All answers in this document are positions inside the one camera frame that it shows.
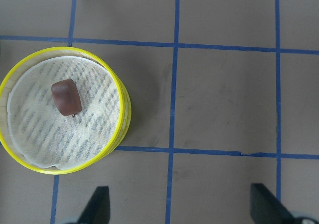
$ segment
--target grid square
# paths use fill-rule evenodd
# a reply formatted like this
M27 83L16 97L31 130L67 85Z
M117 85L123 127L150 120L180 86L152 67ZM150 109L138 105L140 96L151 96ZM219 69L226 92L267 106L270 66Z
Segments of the grid square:
M172 42L175 0L77 0L75 37Z
M275 47L275 0L180 0L179 41Z
M319 160L282 160L282 203L293 214L319 220Z
M41 49L66 45L56 42L0 40L0 83L12 67L24 57Z
M67 37L71 0L0 0L0 35Z
M175 148L276 152L275 54L179 49Z
M171 224L252 224L251 183L275 193L276 160L175 154Z
M165 222L167 153L114 151L92 166L60 176L58 223L79 217L94 190L109 186L110 224Z
M280 0L281 47L319 50L319 0Z
M282 54L282 152L319 154L319 56Z
M0 223L49 223L53 176L26 169L0 145Z
M74 43L101 57L127 88L132 103L121 145L168 147L172 48Z

